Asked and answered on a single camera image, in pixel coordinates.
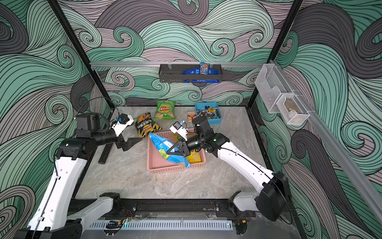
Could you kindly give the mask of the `black yellow chips bag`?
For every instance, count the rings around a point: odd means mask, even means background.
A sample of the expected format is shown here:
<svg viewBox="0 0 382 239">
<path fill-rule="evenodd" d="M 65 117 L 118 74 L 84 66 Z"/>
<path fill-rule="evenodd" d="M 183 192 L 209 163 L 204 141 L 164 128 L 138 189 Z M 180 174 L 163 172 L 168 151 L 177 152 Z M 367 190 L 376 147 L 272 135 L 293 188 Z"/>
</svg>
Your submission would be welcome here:
<svg viewBox="0 0 382 239">
<path fill-rule="evenodd" d="M 136 127 L 140 138 L 148 136 L 149 133 L 155 133 L 162 130 L 162 128 L 153 121 L 150 113 L 138 116 L 134 120 L 134 126 Z"/>
</svg>

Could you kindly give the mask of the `pink plastic basket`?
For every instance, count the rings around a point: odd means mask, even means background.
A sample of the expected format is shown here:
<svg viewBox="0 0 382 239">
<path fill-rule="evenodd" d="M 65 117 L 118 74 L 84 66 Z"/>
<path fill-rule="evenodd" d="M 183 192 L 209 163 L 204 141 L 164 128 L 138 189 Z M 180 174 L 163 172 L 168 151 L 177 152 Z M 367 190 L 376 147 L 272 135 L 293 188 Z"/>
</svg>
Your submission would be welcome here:
<svg viewBox="0 0 382 239">
<path fill-rule="evenodd" d="M 197 167 L 203 167 L 206 163 L 206 155 L 204 151 L 199 151 L 198 154 L 201 158 L 201 162 L 191 163 L 191 167 L 187 168 L 184 166 L 180 166 L 177 164 L 173 164 L 165 160 L 158 150 L 152 144 L 150 138 L 147 139 L 148 147 L 147 147 L 147 169 L 153 173 L 159 172 L 167 172 L 167 171 L 175 171 L 175 170 L 184 170 L 191 169 Z"/>
</svg>

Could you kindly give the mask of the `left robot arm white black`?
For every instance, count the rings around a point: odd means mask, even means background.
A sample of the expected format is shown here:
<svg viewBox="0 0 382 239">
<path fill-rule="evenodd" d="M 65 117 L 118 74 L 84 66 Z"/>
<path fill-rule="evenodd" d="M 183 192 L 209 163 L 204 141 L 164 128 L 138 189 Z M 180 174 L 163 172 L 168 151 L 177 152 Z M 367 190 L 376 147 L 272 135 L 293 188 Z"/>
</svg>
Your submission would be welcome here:
<svg viewBox="0 0 382 239">
<path fill-rule="evenodd" d="M 16 232 L 16 239 L 79 239 L 101 216 L 122 211 L 118 193 L 104 193 L 79 212 L 68 215 L 77 182 L 87 164 L 85 158 L 101 145 L 114 143 L 128 151 L 140 138 L 125 140 L 122 132 L 134 122 L 131 115 L 121 114 L 110 129 L 100 128 L 99 114 L 76 116 L 75 138 L 63 140 L 56 152 L 54 172 L 37 212 L 28 226 Z"/>
</svg>

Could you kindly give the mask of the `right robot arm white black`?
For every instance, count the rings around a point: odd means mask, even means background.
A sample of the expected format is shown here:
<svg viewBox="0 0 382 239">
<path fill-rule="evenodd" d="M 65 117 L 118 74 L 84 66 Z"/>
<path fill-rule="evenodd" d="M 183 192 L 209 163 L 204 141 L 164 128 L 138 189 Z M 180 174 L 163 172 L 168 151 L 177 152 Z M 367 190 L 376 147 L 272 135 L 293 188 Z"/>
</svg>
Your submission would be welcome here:
<svg viewBox="0 0 382 239">
<path fill-rule="evenodd" d="M 182 140 L 176 142 L 167 154 L 188 156 L 191 151 L 204 149 L 225 161 L 255 188 L 255 193 L 240 192 L 233 198 L 239 211 L 258 211 L 268 220 L 275 222 L 282 212 L 289 209 L 290 188 L 287 177 L 282 172 L 273 171 L 256 163 L 244 154 L 233 142 L 221 133 L 215 133 L 206 117 L 193 119 L 195 136 L 188 137 L 185 122 L 175 122 L 170 131 L 177 133 Z"/>
</svg>

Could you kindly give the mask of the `green chips bag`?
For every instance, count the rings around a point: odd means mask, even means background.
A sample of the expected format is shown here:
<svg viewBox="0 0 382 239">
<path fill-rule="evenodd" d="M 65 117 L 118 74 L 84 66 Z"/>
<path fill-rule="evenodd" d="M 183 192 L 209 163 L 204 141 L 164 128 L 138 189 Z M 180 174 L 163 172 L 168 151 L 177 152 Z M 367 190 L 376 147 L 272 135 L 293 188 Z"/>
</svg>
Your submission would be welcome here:
<svg viewBox="0 0 382 239">
<path fill-rule="evenodd" d="M 158 100 L 154 120 L 175 120 L 175 105 L 176 102 L 172 100 Z"/>
</svg>

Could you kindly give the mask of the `blue chips bag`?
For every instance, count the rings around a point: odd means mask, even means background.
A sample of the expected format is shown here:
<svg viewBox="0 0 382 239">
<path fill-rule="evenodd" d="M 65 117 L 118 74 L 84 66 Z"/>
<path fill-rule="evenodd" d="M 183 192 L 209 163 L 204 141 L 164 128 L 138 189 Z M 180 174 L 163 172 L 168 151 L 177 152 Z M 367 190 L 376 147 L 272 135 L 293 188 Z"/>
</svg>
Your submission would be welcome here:
<svg viewBox="0 0 382 239">
<path fill-rule="evenodd" d="M 162 137 L 158 134 L 149 133 L 151 142 L 153 143 L 156 150 L 160 153 L 161 157 L 166 161 L 179 166 L 190 168 L 191 165 L 188 162 L 187 158 L 182 155 L 168 155 L 166 151 L 174 145 L 169 139 Z"/>
</svg>

